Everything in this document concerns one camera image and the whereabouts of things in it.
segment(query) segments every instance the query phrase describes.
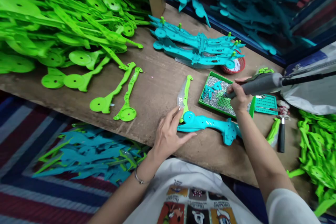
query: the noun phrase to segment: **striped rug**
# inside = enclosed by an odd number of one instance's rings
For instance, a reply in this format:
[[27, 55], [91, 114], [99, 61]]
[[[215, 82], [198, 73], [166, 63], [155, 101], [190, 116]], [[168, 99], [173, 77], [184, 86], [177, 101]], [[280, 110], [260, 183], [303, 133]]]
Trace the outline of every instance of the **striped rug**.
[[0, 91], [0, 223], [86, 223], [116, 190], [76, 174], [32, 178], [74, 119]]

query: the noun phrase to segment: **cartoon print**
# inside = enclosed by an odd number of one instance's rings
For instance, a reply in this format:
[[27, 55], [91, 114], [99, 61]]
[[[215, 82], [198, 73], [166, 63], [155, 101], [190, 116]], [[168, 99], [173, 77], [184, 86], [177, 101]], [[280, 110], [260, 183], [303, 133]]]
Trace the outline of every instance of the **cartoon print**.
[[169, 187], [167, 195], [171, 195], [171, 194], [179, 194], [179, 195], [183, 195], [184, 197], [187, 197], [188, 196], [188, 188], [177, 186], [177, 185], [171, 185]]
[[173, 202], [163, 204], [157, 224], [182, 224], [184, 222], [184, 205]]
[[203, 220], [204, 220], [204, 214], [202, 214], [201, 212], [196, 212], [196, 211], [192, 211], [192, 214], [194, 215], [195, 221], [197, 224], [203, 224]]
[[187, 207], [187, 219], [188, 224], [210, 224], [210, 217], [208, 209], [196, 209], [192, 206]]
[[237, 224], [232, 208], [211, 209], [213, 224]]
[[209, 192], [209, 199], [211, 200], [228, 200], [225, 196], [221, 195], [221, 194], [216, 194], [216, 193], [212, 193]]
[[201, 189], [197, 189], [195, 187], [190, 189], [189, 199], [197, 200], [197, 201], [206, 201], [207, 200], [206, 198], [207, 198], [206, 191], [203, 191]]

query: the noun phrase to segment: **black handle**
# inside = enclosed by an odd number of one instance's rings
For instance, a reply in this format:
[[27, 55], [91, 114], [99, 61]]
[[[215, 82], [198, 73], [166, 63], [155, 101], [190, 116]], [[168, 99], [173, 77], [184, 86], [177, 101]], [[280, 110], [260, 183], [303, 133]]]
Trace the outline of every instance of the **black handle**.
[[285, 124], [282, 123], [279, 126], [278, 152], [285, 153]]

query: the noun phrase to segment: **white sleeve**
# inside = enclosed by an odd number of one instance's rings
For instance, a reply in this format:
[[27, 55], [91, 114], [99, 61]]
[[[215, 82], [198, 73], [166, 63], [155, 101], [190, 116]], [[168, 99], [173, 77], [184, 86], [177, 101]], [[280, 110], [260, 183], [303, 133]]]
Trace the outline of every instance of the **white sleeve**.
[[269, 224], [320, 224], [307, 203], [288, 189], [275, 189], [268, 196], [266, 211]]

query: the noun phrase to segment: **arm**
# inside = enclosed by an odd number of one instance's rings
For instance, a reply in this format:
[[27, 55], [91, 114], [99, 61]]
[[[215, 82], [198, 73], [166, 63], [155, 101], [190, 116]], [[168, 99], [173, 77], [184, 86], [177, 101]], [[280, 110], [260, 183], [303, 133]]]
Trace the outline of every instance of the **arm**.
[[269, 194], [276, 188], [285, 188], [297, 193], [277, 154], [261, 134], [246, 110], [253, 97], [251, 95], [247, 96], [243, 88], [237, 83], [233, 83], [227, 89], [227, 92], [231, 93], [233, 90], [237, 96], [231, 100], [231, 106], [236, 113], [245, 149], [264, 202], [266, 203]]
[[[136, 173], [140, 180], [144, 182], [150, 181], [162, 162], [196, 135], [196, 133], [189, 133], [182, 138], [176, 135], [182, 114], [183, 109], [179, 110], [179, 107], [176, 107], [165, 118], [161, 119], [156, 131], [154, 146], [137, 169]], [[133, 172], [97, 211], [89, 221], [89, 224], [123, 223], [137, 208], [147, 187], [147, 183], [140, 184], [136, 180]]]

